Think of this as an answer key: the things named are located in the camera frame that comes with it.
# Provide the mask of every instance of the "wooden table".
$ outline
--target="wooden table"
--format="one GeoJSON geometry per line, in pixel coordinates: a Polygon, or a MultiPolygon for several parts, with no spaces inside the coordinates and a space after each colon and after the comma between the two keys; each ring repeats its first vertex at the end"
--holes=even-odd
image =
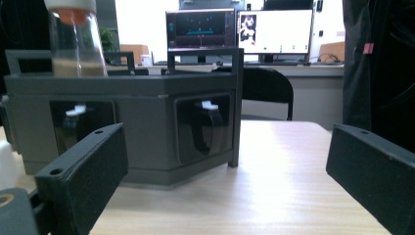
{"type": "MultiPolygon", "coordinates": [[[[330,141],[312,122],[243,120],[238,167],[122,184],[91,234],[390,234],[327,174],[330,141]]],[[[23,174],[19,185],[35,187],[23,174]]]]}

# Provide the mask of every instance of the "glass jar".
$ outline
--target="glass jar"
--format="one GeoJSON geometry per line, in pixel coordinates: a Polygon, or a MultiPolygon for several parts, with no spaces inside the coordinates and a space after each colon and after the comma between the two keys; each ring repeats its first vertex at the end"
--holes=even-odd
{"type": "Polygon", "coordinates": [[[95,0],[45,0],[55,76],[107,76],[95,0]]]}

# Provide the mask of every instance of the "red tag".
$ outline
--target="red tag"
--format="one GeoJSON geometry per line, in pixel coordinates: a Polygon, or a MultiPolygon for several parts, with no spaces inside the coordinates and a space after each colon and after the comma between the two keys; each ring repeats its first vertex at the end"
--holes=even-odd
{"type": "Polygon", "coordinates": [[[374,46],[373,42],[372,43],[365,43],[364,44],[364,49],[363,49],[363,54],[364,55],[372,54],[373,53],[373,46],[374,46]]]}

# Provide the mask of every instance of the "chair backrest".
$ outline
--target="chair backrest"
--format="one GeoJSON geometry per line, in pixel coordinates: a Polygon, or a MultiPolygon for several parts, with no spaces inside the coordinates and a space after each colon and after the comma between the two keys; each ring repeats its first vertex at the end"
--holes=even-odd
{"type": "MultiPolygon", "coordinates": [[[[216,68],[213,71],[231,71],[216,68]]],[[[288,104],[287,120],[293,119],[294,91],[290,80],[270,68],[244,68],[242,99],[288,104]]]]}

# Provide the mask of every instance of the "computer monitor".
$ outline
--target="computer monitor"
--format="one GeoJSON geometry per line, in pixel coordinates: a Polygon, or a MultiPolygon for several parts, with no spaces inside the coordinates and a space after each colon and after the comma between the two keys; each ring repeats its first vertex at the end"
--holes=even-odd
{"type": "Polygon", "coordinates": [[[239,11],[237,25],[245,54],[309,53],[312,10],[239,11]]]}
{"type": "Polygon", "coordinates": [[[235,9],[166,11],[167,49],[236,46],[235,9]]]}

